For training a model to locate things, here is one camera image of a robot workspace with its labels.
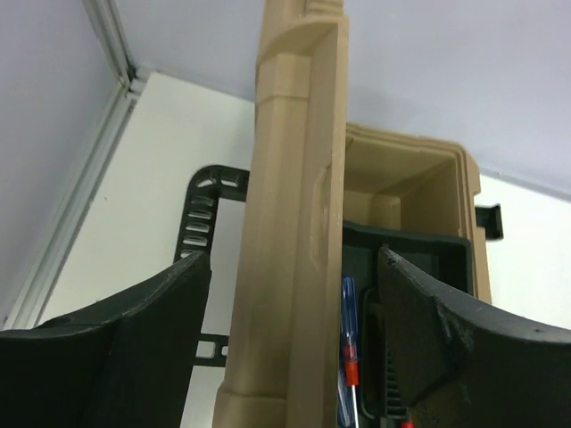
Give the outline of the aluminium frame post left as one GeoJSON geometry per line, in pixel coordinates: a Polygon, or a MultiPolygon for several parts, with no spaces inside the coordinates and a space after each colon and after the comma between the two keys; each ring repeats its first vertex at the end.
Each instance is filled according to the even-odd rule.
{"type": "Polygon", "coordinates": [[[3,325],[133,74],[115,2],[2,2],[3,325]]]}

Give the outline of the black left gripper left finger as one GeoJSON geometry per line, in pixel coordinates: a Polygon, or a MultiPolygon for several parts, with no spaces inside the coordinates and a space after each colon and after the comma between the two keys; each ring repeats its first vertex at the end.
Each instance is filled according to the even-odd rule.
{"type": "Polygon", "coordinates": [[[1,334],[4,427],[177,427],[211,281],[194,251],[106,299],[1,334]]]}

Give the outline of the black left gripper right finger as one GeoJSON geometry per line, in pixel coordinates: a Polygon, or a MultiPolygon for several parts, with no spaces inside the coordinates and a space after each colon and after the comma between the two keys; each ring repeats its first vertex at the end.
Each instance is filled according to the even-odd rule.
{"type": "Polygon", "coordinates": [[[452,369],[408,406],[417,427],[568,427],[570,332],[434,289],[452,369]]]}

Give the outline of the red handle screwdriver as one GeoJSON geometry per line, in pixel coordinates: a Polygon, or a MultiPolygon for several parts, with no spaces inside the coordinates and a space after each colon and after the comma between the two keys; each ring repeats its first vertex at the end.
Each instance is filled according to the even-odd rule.
{"type": "Polygon", "coordinates": [[[359,384],[359,373],[358,373],[358,363],[353,360],[349,360],[345,363],[345,374],[347,385],[350,388],[352,395],[352,410],[354,427],[359,428],[359,413],[358,413],[358,402],[357,402],[357,385],[359,384]]]}

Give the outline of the black tool box tray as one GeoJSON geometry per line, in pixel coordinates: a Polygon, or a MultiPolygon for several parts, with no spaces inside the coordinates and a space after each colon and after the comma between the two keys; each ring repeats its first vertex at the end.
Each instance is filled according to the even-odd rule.
{"type": "Polygon", "coordinates": [[[364,427],[399,427],[408,406],[452,369],[456,342],[442,321],[434,289],[473,290],[468,240],[343,224],[342,271],[356,288],[364,427]]]}

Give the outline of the blue handle screwdriver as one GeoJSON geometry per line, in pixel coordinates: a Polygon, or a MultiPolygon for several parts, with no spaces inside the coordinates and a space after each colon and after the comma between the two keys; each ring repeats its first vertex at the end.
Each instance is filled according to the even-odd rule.
{"type": "Polygon", "coordinates": [[[352,276],[343,275],[341,283],[341,324],[339,366],[337,376],[337,426],[354,427],[352,395],[346,381],[345,363],[358,363],[358,320],[355,282],[352,276]]]}

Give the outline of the tan plastic tool box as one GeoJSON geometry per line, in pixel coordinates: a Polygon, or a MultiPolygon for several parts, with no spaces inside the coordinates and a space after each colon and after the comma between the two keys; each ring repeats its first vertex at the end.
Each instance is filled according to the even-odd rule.
{"type": "Polygon", "coordinates": [[[268,1],[255,143],[216,427],[336,422],[344,221],[469,240],[472,294],[491,298],[480,173],[461,145],[346,118],[340,1],[268,1]]]}

